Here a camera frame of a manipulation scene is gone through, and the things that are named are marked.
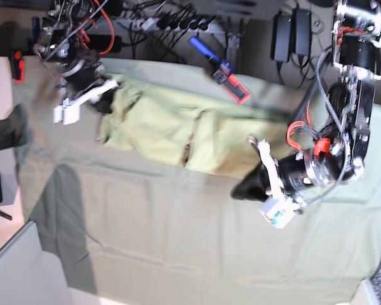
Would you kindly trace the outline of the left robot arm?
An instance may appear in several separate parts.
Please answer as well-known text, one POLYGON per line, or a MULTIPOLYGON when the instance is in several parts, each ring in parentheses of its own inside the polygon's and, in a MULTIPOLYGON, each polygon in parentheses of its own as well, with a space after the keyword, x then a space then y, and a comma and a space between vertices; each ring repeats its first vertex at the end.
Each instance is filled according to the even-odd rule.
POLYGON ((320 54, 312 88, 328 112, 319 130, 292 121, 286 141, 294 154, 275 159, 264 140, 250 138, 259 164, 231 192, 236 200, 298 201, 300 192, 340 184, 364 174, 375 82, 381 80, 381 1, 335 1, 331 44, 320 54))

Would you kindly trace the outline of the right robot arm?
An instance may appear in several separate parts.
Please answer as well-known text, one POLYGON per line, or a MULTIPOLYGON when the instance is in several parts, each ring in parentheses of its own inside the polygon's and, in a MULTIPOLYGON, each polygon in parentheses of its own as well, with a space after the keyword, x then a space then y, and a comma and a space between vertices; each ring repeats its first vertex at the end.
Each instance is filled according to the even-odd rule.
POLYGON ((118 81, 105 73, 102 55, 112 51, 117 37, 111 22, 111 1, 53 1, 42 19, 33 51, 46 66, 58 69, 54 77, 60 94, 55 112, 89 103, 102 114, 111 113, 118 81))

